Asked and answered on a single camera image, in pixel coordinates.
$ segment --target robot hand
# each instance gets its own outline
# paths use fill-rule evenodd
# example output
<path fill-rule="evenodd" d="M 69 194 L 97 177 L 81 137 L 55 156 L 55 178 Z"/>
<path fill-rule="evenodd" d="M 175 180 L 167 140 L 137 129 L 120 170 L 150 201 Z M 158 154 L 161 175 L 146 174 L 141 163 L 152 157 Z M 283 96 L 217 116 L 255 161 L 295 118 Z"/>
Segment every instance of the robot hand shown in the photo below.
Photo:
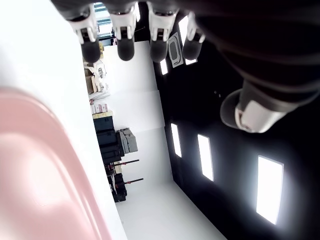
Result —
<path fill-rule="evenodd" d="M 69 21 L 77 34 L 81 43 L 83 57 L 91 63 L 96 62 L 100 57 L 96 31 L 97 22 L 92 1 L 52 0 L 60 14 Z M 134 33 L 136 15 L 134 14 L 134 10 L 136 2 L 130 0 L 105 0 L 103 3 L 110 13 L 115 37 L 117 38 L 118 55 L 122 60 L 129 61 L 135 53 Z M 150 55 L 152 60 L 157 63 L 167 56 L 168 39 L 175 23 L 176 15 L 179 9 L 189 12 L 187 35 L 182 49 L 183 56 L 188 60 L 196 59 L 200 54 L 202 43 L 207 36 L 245 79 L 243 88 L 231 93 L 222 103 L 220 109 L 222 121 L 229 127 L 248 133 L 263 133 L 287 113 L 310 103 L 319 95 L 319 83 L 316 78 L 309 80 L 309 82 L 304 79 L 300 80 L 296 76 L 292 76 L 293 73 L 291 72 L 293 72 L 293 68 L 288 68 L 288 66 L 296 64 L 298 67 L 301 65 L 304 68 L 307 65 L 315 65 L 318 62 L 315 62 L 315 58 L 301 57 L 301 52 L 295 52 L 302 44 L 301 42 L 297 41 L 298 46 L 295 44 L 287 46 L 288 44 L 282 41 L 278 35 L 274 36 L 274 39 L 276 39 L 274 42 L 278 41 L 279 44 L 272 42 L 275 49 L 274 52 L 272 52 L 274 49 L 270 48 L 270 52 L 272 53 L 266 54 L 263 48 L 269 48 L 269 46 L 263 44 L 259 49 L 256 48 L 263 40 L 259 37 L 252 37 L 255 34 L 253 30 L 260 30 L 264 26 L 267 26 L 265 31 L 268 34 L 269 29 L 278 29 L 277 22 L 274 23 L 276 20 L 279 20 L 281 25 L 283 24 L 283 19 L 286 18 L 286 9 L 282 9 L 279 19 L 273 15 L 273 8 L 277 7 L 276 2 L 266 3 L 265 8 L 260 3 L 256 6 L 252 1 L 250 1 L 249 8 L 247 8 L 248 6 L 246 7 L 244 2 L 241 4 L 234 2 L 232 6 L 224 6 L 223 4 L 215 3 L 215 1 L 148 1 L 151 38 Z M 292 16 L 288 12 L 288 21 L 299 23 L 301 21 L 299 16 L 301 15 L 310 16 L 310 22 L 313 23 L 314 16 L 312 16 L 311 12 L 308 12 L 309 14 L 303 12 L 308 11 L 308 9 L 300 11 L 300 13 L 297 12 L 296 16 Z M 273 25 L 268 26 L 265 22 L 261 22 L 261 27 L 258 26 L 259 23 L 257 23 L 257 26 L 254 25 L 257 12 L 264 14 L 266 16 L 265 19 L 270 17 L 270 22 Z M 235 30 L 235 27 L 230 27 L 233 22 L 236 22 L 234 26 L 240 26 L 240 28 L 244 26 L 243 33 L 239 29 Z M 222 24 L 229 26 L 229 28 L 224 29 L 224 26 L 220 27 Z M 252 24 L 255 28 L 247 33 L 246 28 L 248 26 L 251 28 Z M 297 32 L 302 31 L 304 33 L 305 31 L 299 28 L 299 24 L 293 27 L 297 29 Z M 292 26 L 288 28 L 289 36 L 293 35 L 290 31 L 294 28 Z M 216 32 L 219 35 L 225 35 L 224 39 L 217 37 Z M 233 32 L 235 32 L 236 37 L 230 37 Z M 249 44 L 241 42 L 242 38 L 246 39 L 246 42 L 249 42 Z M 306 37 L 305 44 L 308 46 L 313 45 L 313 41 L 316 42 L 316 40 L 309 40 Z M 249 67 L 246 66 L 247 62 L 250 61 L 252 61 L 252 64 Z M 273 71 L 272 77 L 277 80 L 272 79 L 270 73 L 264 73 L 265 76 L 263 77 L 257 76 L 259 74 L 256 74 L 255 68 L 260 68 L 265 72 Z M 304 74 L 308 76 L 308 71 L 307 68 L 306 70 L 303 69 L 301 72 L 298 72 L 297 76 L 304 78 Z M 297 79 L 293 82 L 287 81 L 286 78 L 289 79 L 290 76 L 293 79 Z"/>

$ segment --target white table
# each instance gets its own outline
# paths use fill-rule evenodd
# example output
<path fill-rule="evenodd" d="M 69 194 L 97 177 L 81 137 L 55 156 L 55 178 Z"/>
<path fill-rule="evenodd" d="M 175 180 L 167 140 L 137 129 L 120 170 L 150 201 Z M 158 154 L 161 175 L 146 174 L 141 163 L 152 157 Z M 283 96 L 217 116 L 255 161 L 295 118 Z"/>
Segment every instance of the white table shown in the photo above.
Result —
<path fill-rule="evenodd" d="M 112 238 L 126 240 L 98 146 L 76 35 L 49 0 L 3 1 L 1 9 L 0 86 L 32 94 L 55 113 L 87 174 Z"/>

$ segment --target robotic finger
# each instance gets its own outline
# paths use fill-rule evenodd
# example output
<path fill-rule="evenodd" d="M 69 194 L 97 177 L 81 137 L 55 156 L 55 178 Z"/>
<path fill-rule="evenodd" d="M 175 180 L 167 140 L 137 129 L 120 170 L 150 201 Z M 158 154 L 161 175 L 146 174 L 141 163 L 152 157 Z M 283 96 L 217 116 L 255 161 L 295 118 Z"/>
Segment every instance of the robotic finger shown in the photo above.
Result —
<path fill-rule="evenodd" d="M 168 52 L 168 39 L 179 9 L 175 6 L 147 2 L 149 8 L 150 55 L 160 63 Z"/>
<path fill-rule="evenodd" d="M 196 23 L 196 16 L 191 11 L 188 15 L 188 25 L 185 42 L 182 48 L 183 56 L 188 60 L 194 60 L 199 57 L 202 43 L 206 36 Z"/>
<path fill-rule="evenodd" d="M 60 14 L 70 23 L 78 37 L 83 58 L 89 63 L 98 61 L 100 58 L 100 47 L 97 38 L 97 21 L 93 3 L 75 7 L 70 6 L 70 9 L 58 6 L 56 7 Z"/>
<path fill-rule="evenodd" d="M 264 133 L 286 114 L 312 102 L 318 95 L 318 90 L 304 93 L 272 91 L 245 80 L 242 89 L 225 98 L 220 117 L 231 128 Z"/>
<path fill-rule="evenodd" d="M 134 1 L 119 5 L 105 3 L 117 39 L 118 55 L 124 61 L 131 60 L 135 54 L 134 42 L 137 21 L 135 3 Z"/>

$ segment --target white wall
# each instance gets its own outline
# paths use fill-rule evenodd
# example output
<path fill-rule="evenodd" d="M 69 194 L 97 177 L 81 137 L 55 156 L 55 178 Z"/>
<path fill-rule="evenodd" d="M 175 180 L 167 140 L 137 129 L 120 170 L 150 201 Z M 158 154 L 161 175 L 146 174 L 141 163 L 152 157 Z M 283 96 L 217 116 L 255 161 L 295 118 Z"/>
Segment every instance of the white wall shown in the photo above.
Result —
<path fill-rule="evenodd" d="M 226 240 L 173 182 L 116 206 L 128 240 Z"/>
<path fill-rule="evenodd" d="M 135 42 L 134 48 L 134 57 L 123 61 L 117 46 L 107 46 L 102 61 L 111 92 L 104 101 L 114 112 L 114 128 L 137 134 L 164 127 L 165 121 L 149 42 Z"/>
<path fill-rule="evenodd" d="M 123 61 L 117 46 L 107 46 L 102 60 L 111 92 L 102 102 L 114 113 L 114 128 L 130 128 L 138 146 L 137 152 L 122 157 L 122 162 L 140 160 L 122 166 L 126 182 L 144 178 L 126 186 L 128 198 L 173 179 L 150 45 L 148 41 L 140 41 L 134 43 L 134 48 L 133 59 Z"/>
<path fill-rule="evenodd" d="M 139 132 L 135 134 L 135 138 L 139 151 L 126 154 L 122 157 L 122 162 L 136 159 L 140 161 L 121 167 L 123 180 L 144 180 L 125 186 L 128 191 L 127 199 L 173 180 L 164 128 Z"/>

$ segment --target pink surface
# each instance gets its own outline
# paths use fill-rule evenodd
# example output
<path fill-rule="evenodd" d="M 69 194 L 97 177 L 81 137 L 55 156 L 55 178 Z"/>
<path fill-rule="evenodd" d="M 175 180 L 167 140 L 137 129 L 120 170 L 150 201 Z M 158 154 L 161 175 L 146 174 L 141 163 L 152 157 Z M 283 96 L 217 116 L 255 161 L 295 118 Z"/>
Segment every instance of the pink surface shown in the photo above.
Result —
<path fill-rule="evenodd" d="M 111 239 L 62 126 L 10 89 L 0 90 L 0 239 Z"/>

